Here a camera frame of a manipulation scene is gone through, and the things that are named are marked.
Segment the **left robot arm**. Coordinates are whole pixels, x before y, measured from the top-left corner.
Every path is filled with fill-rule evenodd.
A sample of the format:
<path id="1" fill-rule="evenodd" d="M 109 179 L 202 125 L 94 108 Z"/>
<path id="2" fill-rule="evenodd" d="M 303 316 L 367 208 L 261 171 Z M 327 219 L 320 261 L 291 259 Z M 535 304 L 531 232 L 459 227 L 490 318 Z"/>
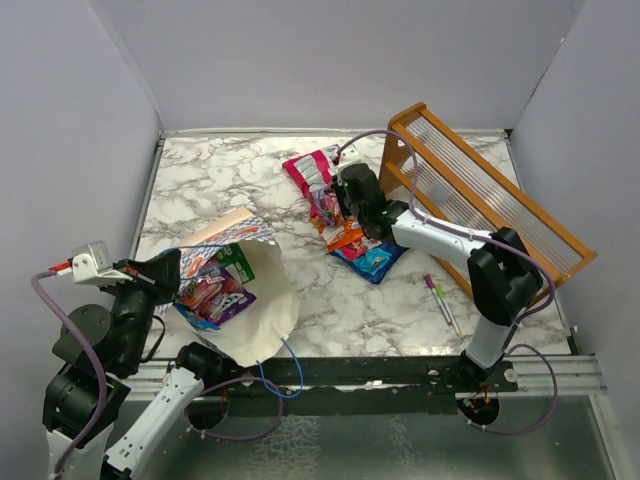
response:
<path id="1" fill-rule="evenodd" d="M 177 249 L 147 261 L 113 262 L 106 245 L 93 242 L 32 277 L 33 289 L 62 323 L 52 352 L 64 365 L 47 386 L 43 406 L 50 478 L 138 478 L 180 413 L 220 385 L 222 358 L 197 342 L 182 347 L 157 396 L 113 446 L 107 444 L 130 392 L 124 381 L 148 360 L 144 347 L 156 309 L 177 297 L 180 263 Z M 86 304 L 65 313 L 41 282 L 66 274 L 113 296 L 112 307 Z"/>

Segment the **orange snack bag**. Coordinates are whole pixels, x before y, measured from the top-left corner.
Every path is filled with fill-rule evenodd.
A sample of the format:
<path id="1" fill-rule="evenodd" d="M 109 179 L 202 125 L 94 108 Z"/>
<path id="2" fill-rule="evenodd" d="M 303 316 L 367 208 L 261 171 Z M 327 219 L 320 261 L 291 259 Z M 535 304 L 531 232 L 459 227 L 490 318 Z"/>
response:
<path id="1" fill-rule="evenodd" d="M 363 236 L 363 231 L 360 224 L 350 218 L 341 225 L 324 227 L 321 231 L 321 236 L 327 246 L 327 250 L 333 252 L 359 240 Z"/>

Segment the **blue checkered paper bag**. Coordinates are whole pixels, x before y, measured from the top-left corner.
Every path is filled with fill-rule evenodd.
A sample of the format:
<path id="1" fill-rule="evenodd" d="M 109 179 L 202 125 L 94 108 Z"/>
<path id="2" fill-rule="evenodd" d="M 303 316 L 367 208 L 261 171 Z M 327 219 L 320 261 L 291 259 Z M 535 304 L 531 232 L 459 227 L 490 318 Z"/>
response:
<path id="1" fill-rule="evenodd" d="M 181 254 L 177 297 L 155 313 L 184 324 L 238 366 L 272 377 L 268 361 L 291 348 L 301 299 L 266 221 L 239 207 L 175 249 Z"/>

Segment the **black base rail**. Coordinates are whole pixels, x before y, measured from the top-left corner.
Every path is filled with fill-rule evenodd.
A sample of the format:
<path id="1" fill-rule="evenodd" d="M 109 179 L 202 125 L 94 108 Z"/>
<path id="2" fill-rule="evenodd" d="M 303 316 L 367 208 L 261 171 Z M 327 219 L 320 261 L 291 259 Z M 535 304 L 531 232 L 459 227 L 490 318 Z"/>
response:
<path id="1" fill-rule="evenodd" d="M 481 373 L 459 356 L 288 357 L 272 358 L 263 368 L 286 396 L 284 413 L 298 416 L 453 415 L 458 395 L 518 388 L 511 362 Z"/>

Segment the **purple marker pen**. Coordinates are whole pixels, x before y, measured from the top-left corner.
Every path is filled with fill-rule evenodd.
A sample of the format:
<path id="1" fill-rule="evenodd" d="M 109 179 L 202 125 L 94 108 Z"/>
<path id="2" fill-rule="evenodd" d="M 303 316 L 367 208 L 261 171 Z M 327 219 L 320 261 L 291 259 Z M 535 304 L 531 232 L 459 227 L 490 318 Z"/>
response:
<path id="1" fill-rule="evenodd" d="M 447 310 L 447 307 L 443 301 L 443 297 L 440 295 L 438 289 L 436 288 L 436 284 L 434 283 L 433 279 L 431 278 L 431 276 L 429 274 L 427 274 L 425 276 L 425 282 L 427 287 L 429 288 L 429 290 L 432 293 L 432 296 L 434 297 L 441 313 L 444 316 L 445 322 L 449 325 L 452 326 L 453 325 L 453 321 L 451 319 L 451 316 Z"/>

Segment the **purple Fox's candy bag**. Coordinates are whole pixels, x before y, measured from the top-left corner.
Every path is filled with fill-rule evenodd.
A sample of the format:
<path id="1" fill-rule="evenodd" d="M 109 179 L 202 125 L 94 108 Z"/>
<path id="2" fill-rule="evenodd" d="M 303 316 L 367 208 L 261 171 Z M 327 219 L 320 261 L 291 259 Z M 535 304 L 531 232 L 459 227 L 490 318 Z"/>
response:
<path id="1" fill-rule="evenodd" d="M 189 281 L 175 303 L 187 306 L 200 318 L 220 327 L 251 307 L 257 297 L 224 267 L 214 267 Z"/>
<path id="2" fill-rule="evenodd" d="M 340 202 L 336 192 L 327 187 L 309 192 L 311 204 L 310 220 L 314 227 L 322 233 L 327 228 L 336 229 L 345 226 Z"/>

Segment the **blue colourful candy bag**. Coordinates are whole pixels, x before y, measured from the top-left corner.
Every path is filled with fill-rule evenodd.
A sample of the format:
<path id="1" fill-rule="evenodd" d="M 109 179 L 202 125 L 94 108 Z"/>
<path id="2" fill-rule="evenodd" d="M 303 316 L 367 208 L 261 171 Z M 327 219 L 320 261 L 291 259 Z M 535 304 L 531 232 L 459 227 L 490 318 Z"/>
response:
<path id="1" fill-rule="evenodd" d="M 179 303 L 174 303 L 173 307 L 175 308 L 175 310 L 184 318 L 187 320 L 187 322 L 195 329 L 197 330 L 202 330 L 202 331 L 208 331 L 208 330 L 213 330 L 213 331 L 218 331 L 220 329 L 219 325 L 216 325 L 215 323 L 212 323 L 209 320 L 206 319 L 202 319 L 200 318 L 193 310 L 191 310 L 190 308 L 188 308 L 185 305 L 179 304 Z"/>

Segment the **blue snack bag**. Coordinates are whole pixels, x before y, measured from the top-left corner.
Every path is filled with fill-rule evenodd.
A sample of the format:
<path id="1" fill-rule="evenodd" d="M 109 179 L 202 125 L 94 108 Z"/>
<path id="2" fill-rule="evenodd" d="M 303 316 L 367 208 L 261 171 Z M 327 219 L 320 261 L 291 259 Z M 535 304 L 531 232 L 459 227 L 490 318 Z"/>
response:
<path id="1" fill-rule="evenodd" d="M 368 282 L 379 285 L 389 270 L 407 251 L 407 248 L 381 242 L 381 245 L 368 251 L 355 261 L 341 257 L 336 250 L 331 255 L 342 260 L 355 274 Z"/>

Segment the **green snack bag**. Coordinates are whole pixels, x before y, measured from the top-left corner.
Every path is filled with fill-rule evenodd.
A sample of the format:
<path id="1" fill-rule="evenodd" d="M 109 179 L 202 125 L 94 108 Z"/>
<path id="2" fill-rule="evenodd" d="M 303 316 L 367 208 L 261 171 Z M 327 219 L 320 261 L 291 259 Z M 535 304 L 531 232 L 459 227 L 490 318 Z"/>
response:
<path id="1" fill-rule="evenodd" d="M 254 271 L 239 244 L 224 246 L 216 252 L 215 258 L 241 284 L 255 279 Z"/>

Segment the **pink snack bag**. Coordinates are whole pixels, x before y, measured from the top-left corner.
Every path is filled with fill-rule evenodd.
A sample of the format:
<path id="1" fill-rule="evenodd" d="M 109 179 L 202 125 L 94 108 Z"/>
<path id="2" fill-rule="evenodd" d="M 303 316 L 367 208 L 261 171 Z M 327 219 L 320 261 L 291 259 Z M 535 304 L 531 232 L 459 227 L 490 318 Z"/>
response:
<path id="1" fill-rule="evenodd" d="M 305 198 L 315 190 L 323 190 L 332 182 L 337 173 L 333 163 L 338 145 L 330 145 L 311 153 L 289 159 L 282 163 L 282 168 L 294 181 Z"/>

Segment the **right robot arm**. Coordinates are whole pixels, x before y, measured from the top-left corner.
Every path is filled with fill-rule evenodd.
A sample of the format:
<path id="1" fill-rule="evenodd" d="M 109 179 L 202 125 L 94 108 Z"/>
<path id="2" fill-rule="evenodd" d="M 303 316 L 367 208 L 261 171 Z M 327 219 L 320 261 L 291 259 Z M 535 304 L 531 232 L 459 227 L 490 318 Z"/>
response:
<path id="1" fill-rule="evenodd" d="M 520 236 L 507 227 L 494 232 L 465 229 L 390 200 L 362 162 L 343 167 L 331 187 L 341 210 L 357 220 L 368 238 L 422 251 L 468 278 L 480 317 L 461 354 L 459 378 L 469 390 L 486 388 L 495 379 L 517 317 L 543 286 Z"/>

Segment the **wooden shelf rack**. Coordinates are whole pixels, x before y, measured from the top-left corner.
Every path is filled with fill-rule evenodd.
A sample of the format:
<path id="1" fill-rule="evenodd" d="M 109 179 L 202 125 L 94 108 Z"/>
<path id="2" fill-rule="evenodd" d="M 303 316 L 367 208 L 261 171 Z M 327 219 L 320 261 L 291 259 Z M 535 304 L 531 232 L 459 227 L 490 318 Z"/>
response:
<path id="1" fill-rule="evenodd" d="M 597 257 L 423 103 L 396 114 L 387 128 L 379 183 L 387 197 L 417 184 L 415 203 L 463 227 L 515 230 L 529 255 L 559 287 Z"/>

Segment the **pink red candy bag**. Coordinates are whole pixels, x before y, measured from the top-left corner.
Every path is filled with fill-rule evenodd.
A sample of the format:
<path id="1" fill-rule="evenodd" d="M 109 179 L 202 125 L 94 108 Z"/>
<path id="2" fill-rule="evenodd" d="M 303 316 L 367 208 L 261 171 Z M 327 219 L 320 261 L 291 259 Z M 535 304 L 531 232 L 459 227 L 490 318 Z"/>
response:
<path id="1" fill-rule="evenodd" d="M 360 237 L 347 245 L 336 250 L 341 257 L 348 261 L 355 261 L 368 251 L 381 245 L 381 241 L 369 239 L 366 236 Z"/>

